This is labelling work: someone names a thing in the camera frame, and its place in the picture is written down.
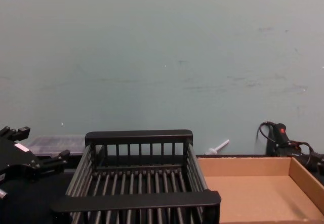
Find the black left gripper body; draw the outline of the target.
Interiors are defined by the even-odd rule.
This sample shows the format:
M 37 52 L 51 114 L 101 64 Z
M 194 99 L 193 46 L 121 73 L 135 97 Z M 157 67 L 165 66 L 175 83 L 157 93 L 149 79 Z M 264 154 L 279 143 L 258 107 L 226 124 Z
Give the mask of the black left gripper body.
M 1 183 L 15 178 L 37 178 L 41 174 L 38 158 L 20 143 L 1 138 Z

